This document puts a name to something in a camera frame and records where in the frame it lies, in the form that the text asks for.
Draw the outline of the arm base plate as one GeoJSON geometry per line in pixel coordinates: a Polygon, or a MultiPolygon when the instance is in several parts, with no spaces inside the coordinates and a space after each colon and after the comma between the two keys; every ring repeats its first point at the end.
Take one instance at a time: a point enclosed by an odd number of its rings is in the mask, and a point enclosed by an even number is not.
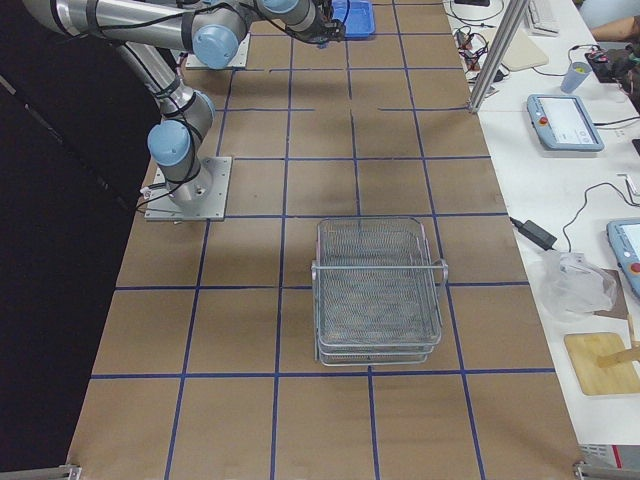
{"type": "Polygon", "coordinates": [[[178,188],[171,195],[162,170],[157,167],[154,183],[158,188],[149,191],[149,203],[143,206],[147,221],[223,221],[233,159],[207,157],[200,160],[198,176],[178,188]]]}
{"type": "Polygon", "coordinates": [[[251,35],[239,42],[234,35],[195,38],[194,52],[187,56],[186,68],[199,70],[244,69],[248,63],[251,35]]]}

